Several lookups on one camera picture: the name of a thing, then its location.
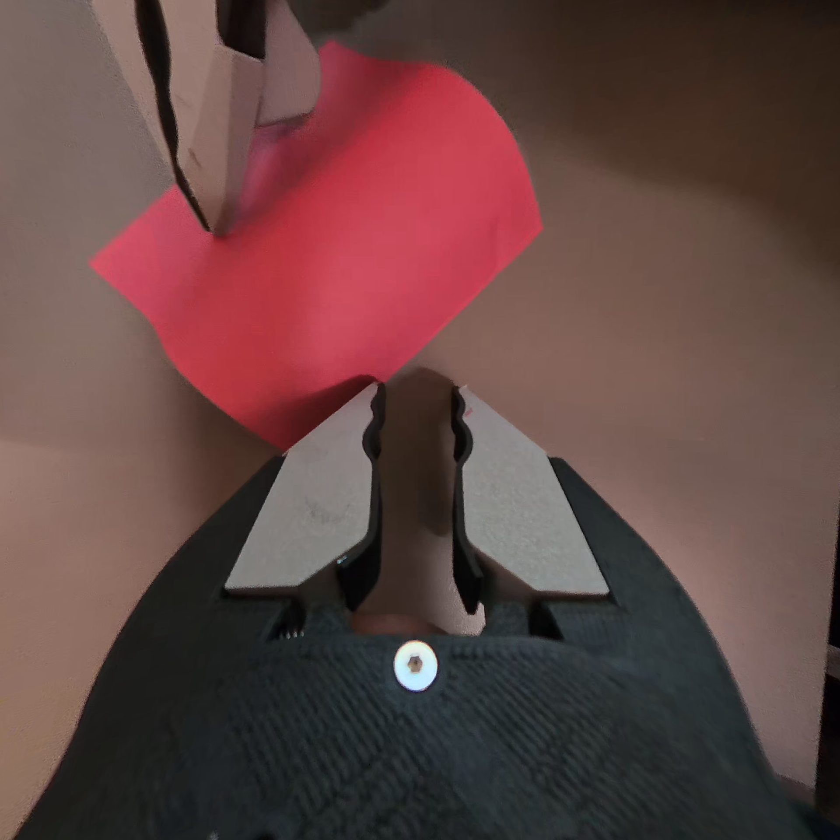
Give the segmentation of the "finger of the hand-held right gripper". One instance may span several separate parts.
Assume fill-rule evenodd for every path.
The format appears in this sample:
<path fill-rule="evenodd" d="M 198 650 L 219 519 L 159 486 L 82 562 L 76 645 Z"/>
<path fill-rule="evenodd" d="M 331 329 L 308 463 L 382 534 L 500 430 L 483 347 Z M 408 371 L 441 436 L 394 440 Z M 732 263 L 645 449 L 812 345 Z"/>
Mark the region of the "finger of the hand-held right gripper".
<path fill-rule="evenodd" d="M 91 9 L 161 160 L 202 230 L 209 231 L 178 159 L 180 134 L 172 93 L 172 44 L 160 1 L 93 1 Z"/>
<path fill-rule="evenodd" d="M 318 51 L 286 1 L 162 2 L 175 163 L 215 236 L 234 225 L 255 131 L 298 123 L 317 104 Z"/>

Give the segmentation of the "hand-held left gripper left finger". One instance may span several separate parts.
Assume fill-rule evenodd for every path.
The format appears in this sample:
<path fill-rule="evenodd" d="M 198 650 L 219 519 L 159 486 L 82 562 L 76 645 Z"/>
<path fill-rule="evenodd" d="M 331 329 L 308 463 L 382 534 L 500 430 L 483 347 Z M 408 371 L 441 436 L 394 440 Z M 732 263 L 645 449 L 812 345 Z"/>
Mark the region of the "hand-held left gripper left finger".
<path fill-rule="evenodd" d="M 382 567 L 384 420 L 373 382 L 288 449 L 226 593 L 362 605 Z"/>

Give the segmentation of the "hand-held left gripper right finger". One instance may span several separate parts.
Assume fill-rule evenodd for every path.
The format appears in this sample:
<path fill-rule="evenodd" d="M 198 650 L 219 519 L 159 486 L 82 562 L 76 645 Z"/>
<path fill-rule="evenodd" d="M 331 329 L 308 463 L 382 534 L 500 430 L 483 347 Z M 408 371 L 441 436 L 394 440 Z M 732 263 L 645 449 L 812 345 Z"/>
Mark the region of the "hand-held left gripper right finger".
<path fill-rule="evenodd" d="M 453 575 L 466 612 L 610 595 L 548 453 L 466 386 L 450 395 Z"/>

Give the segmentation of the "red floral-backed origami paper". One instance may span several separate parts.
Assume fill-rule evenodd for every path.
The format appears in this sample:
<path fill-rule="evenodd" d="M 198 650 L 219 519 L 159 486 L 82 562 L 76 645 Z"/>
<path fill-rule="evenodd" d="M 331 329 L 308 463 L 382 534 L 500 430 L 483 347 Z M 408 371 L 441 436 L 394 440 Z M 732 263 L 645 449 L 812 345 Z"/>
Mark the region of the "red floral-backed origami paper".
<path fill-rule="evenodd" d="M 542 229 L 517 142 L 466 79 L 334 41 L 320 59 L 310 120 L 257 132 L 230 235 L 172 187 L 90 263 L 279 450 L 397 372 Z"/>

